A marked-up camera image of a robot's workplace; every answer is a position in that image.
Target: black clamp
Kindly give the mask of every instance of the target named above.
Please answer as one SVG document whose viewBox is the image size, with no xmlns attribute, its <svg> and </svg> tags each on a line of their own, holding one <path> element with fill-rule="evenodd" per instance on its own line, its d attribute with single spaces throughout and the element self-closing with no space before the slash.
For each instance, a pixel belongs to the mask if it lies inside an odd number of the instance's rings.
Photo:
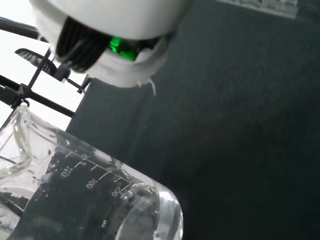
<svg viewBox="0 0 320 240">
<path fill-rule="evenodd" d="M 26 85 L 21 84 L 18 91 L 14 90 L 8 86 L 1 88 L 0 90 L 0 101 L 11 106 L 12 109 L 16 109 L 22 103 L 26 103 L 30 106 L 30 103 L 25 98 Z"/>
</svg>

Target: measuring cup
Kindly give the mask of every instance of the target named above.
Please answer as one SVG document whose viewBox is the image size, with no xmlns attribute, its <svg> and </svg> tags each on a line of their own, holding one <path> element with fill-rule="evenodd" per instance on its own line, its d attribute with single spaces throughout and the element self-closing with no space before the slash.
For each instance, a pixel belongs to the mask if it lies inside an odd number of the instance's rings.
<svg viewBox="0 0 320 240">
<path fill-rule="evenodd" d="M 0 228 L 9 240 L 180 240 L 160 183 L 17 108 L 0 131 Z"/>
</svg>

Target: green light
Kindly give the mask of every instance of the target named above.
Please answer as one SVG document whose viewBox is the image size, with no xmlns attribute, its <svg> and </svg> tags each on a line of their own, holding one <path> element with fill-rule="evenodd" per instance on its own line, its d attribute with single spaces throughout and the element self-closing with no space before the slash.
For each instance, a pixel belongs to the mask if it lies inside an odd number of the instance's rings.
<svg viewBox="0 0 320 240">
<path fill-rule="evenodd" d="M 136 60 L 138 53 L 133 50 L 124 40 L 118 37 L 113 37 L 110 41 L 109 48 L 120 56 L 134 61 Z"/>
</svg>

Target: white background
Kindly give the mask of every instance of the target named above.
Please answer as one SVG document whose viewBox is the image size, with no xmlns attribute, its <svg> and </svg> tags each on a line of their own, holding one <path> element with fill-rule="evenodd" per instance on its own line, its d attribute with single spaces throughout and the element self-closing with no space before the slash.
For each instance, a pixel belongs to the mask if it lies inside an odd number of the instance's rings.
<svg viewBox="0 0 320 240">
<path fill-rule="evenodd" d="M 28 0 L 1 0 L 0 17 L 35 26 Z M 44 56 L 49 44 L 0 30 L 0 75 L 18 84 L 27 85 L 36 71 L 36 67 L 15 53 L 20 48 L 26 48 Z M 69 78 L 81 85 L 85 74 L 72 72 Z M 69 83 L 61 83 L 45 72 L 41 72 L 32 90 L 72 111 L 76 111 L 83 97 Z M 67 128 L 71 120 L 69 117 L 31 99 L 29 102 L 30 110 L 39 117 L 63 130 Z M 12 109 L 9 106 L 0 102 L 0 126 L 11 112 Z"/>
</svg>

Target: white plastic housing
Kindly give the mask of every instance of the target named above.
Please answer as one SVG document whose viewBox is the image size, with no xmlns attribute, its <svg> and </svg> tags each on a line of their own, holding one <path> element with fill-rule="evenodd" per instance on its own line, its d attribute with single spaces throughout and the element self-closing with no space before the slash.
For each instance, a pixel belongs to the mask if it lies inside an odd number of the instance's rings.
<svg viewBox="0 0 320 240">
<path fill-rule="evenodd" d="M 103 33 L 145 40 L 174 30 L 192 0 L 48 0 L 60 11 Z"/>
<path fill-rule="evenodd" d="M 52 52 L 56 52 L 57 42 L 68 16 L 48 1 L 29 1 L 37 28 L 49 41 Z M 153 49 L 142 50 L 133 62 L 106 49 L 86 72 L 92 77 L 120 88 L 147 84 L 150 82 L 150 76 L 164 65 L 167 48 L 167 43 L 162 38 Z"/>
</svg>

